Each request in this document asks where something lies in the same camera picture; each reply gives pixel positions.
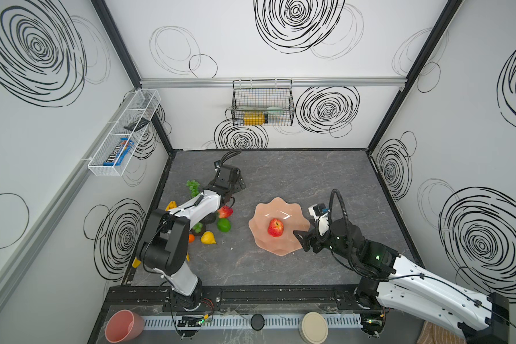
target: towel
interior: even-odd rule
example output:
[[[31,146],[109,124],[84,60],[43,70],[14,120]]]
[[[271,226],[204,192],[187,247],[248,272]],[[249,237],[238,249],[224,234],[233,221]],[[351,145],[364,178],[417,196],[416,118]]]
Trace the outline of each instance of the towel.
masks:
[[[466,340],[443,327],[425,321],[417,344],[466,344]]]

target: pink scalloped plate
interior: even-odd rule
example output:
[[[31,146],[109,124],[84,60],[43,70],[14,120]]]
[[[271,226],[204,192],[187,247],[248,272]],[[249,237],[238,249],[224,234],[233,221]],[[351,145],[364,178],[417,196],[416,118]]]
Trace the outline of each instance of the pink scalloped plate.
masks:
[[[281,220],[284,226],[280,237],[272,237],[267,228],[272,219]],[[259,203],[254,211],[254,217],[249,221],[250,230],[258,247],[277,255],[286,255],[302,246],[293,234],[293,230],[309,230],[310,223],[302,215],[302,208],[298,203],[286,203],[276,197],[269,203]]]

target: lime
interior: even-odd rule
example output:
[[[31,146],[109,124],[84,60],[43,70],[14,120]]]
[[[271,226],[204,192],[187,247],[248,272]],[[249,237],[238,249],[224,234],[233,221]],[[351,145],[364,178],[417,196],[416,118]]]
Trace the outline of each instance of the lime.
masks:
[[[228,232],[231,229],[231,223],[227,218],[221,218],[218,220],[218,223],[216,223],[216,226],[218,227],[218,230],[220,232]]]

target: round beige container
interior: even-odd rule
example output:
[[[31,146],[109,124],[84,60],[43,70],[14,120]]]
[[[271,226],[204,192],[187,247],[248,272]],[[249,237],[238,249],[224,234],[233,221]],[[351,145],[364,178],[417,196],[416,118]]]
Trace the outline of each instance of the round beige container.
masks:
[[[300,336],[309,344],[321,344],[327,339],[329,327],[321,314],[310,312],[304,315],[300,324]]]

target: pink container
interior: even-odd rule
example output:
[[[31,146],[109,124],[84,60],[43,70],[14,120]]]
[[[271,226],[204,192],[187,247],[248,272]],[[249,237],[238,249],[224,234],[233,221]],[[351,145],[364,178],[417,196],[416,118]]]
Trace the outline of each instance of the pink container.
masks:
[[[144,319],[127,309],[115,313],[107,327],[105,338],[111,343],[125,342],[138,337],[144,330]]]

